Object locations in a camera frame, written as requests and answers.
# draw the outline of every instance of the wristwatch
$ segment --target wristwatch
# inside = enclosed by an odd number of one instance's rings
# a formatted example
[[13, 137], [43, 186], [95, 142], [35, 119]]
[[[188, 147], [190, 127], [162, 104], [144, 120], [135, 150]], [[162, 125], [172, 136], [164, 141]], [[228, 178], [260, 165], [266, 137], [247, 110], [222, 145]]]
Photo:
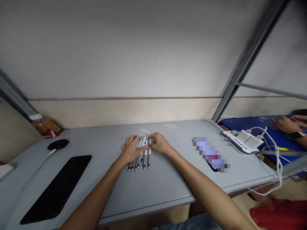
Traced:
[[306, 135], [307, 134], [303, 133], [303, 132], [294, 132], [294, 133], [288, 133], [287, 134], [288, 138], [290, 138], [291, 140], [295, 140], [295, 139], [301, 138], [301, 137], [306, 136]]

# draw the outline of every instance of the forearm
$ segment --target forearm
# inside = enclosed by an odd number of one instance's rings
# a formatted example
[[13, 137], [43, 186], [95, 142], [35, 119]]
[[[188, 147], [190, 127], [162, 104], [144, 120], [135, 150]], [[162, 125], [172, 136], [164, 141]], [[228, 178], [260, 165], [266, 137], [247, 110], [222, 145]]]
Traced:
[[95, 229], [122, 168], [121, 164], [114, 162], [60, 229]]
[[303, 136], [301, 138], [297, 138], [294, 140], [296, 144], [298, 144], [302, 149], [307, 151], [307, 136]]
[[233, 200], [205, 174], [186, 161], [176, 150], [167, 155], [182, 173], [196, 198], [222, 229], [255, 229]]

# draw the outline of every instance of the desk surface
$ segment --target desk surface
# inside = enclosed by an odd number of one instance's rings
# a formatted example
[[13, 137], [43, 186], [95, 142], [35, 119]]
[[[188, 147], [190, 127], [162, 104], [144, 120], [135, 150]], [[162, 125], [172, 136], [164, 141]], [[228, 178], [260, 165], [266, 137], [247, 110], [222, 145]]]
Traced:
[[[34, 168], [40, 164], [49, 151], [49, 143], [67, 138], [67, 147], [53, 154], [28, 183], [14, 205], [9, 205], [5, 229], [57, 229], [68, 218], [80, 202], [89, 194], [105, 175], [110, 165], [121, 153], [121, 145], [130, 135], [148, 136], [160, 132], [191, 164], [210, 177], [225, 192], [241, 190], [268, 181], [276, 180], [274, 170], [256, 156], [243, 156], [227, 142], [222, 141], [220, 131], [210, 122], [203, 120], [105, 126], [65, 130], [52, 140], [41, 140], [15, 158], [15, 166], [0, 182], [0, 208], [14, 194], [18, 186], [26, 181]], [[219, 154], [231, 165], [227, 173], [213, 172], [205, 160], [193, 149], [193, 137], [208, 137]], [[92, 155], [78, 184], [66, 202], [61, 213], [54, 219], [20, 225], [19, 222], [34, 202], [50, 184], [53, 178], [69, 160], [81, 155]], [[99, 224], [149, 214], [162, 209], [191, 203], [195, 200], [191, 190], [166, 156], [152, 151], [150, 169], [121, 172], [108, 200]]]

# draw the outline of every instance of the hand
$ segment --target hand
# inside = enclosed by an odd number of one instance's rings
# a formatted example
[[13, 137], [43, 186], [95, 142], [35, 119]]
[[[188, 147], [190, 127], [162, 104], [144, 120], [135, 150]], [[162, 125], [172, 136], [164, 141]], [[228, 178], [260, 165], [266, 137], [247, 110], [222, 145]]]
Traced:
[[307, 116], [294, 115], [291, 119], [300, 127], [307, 128]]
[[144, 146], [140, 149], [137, 149], [138, 140], [141, 138], [142, 137], [139, 137], [137, 135], [132, 135], [129, 138], [127, 138], [126, 143], [122, 145], [122, 153], [119, 155], [119, 157], [116, 160], [121, 164], [122, 167], [134, 161], [135, 158], [137, 158], [140, 153], [148, 149], [148, 146]]
[[279, 119], [272, 120], [271, 124], [279, 129], [280, 131], [284, 133], [294, 133], [294, 132], [300, 132], [301, 129], [299, 125], [293, 121], [291, 121], [289, 118], [286, 118], [285, 116], [281, 115]]
[[149, 144], [149, 147], [153, 150], [158, 151], [159, 153], [169, 154], [173, 148], [172, 146], [167, 142], [165, 137], [160, 133], [154, 133], [151, 134], [148, 139], [154, 138], [156, 139], [155, 143]]

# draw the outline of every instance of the black mouse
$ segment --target black mouse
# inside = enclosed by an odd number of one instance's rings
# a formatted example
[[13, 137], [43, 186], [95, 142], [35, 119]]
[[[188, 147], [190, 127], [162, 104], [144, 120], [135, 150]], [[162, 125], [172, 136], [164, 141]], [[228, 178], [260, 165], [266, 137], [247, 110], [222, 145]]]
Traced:
[[62, 149], [64, 148], [66, 145], [68, 145], [69, 140], [67, 139], [61, 139], [61, 140], [57, 140], [55, 142], [52, 142], [50, 145], [48, 145], [47, 149], [49, 150], [54, 150], [54, 149]]

